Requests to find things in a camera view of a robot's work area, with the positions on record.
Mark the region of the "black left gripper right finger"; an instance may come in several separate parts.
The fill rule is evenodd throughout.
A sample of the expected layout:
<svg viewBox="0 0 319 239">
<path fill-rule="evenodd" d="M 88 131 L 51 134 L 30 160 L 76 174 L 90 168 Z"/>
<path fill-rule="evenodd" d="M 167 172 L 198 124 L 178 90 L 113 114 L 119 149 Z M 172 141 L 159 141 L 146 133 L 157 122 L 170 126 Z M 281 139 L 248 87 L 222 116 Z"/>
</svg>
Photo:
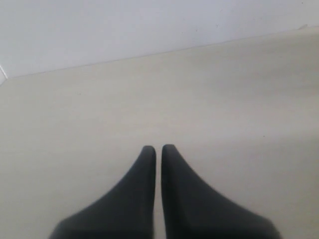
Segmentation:
<svg viewBox="0 0 319 239">
<path fill-rule="evenodd" d="M 279 239 L 274 224 L 210 187 L 173 144 L 161 153 L 161 197 L 168 239 Z"/>
</svg>

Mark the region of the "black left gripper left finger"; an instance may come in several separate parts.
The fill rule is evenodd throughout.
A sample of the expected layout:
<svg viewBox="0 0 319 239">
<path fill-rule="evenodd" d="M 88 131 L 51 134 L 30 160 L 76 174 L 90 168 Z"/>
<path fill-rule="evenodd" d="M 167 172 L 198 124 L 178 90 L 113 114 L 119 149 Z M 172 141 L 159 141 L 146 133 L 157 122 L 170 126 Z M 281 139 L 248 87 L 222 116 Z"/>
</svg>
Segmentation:
<svg viewBox="0 0 319 239">
<path fill-rule="evenodd" d="M 156 152 L 144 146 L 130 170 L 107 194 L 62 220 L 52 239 L 152 239 Z"/>
</svg>

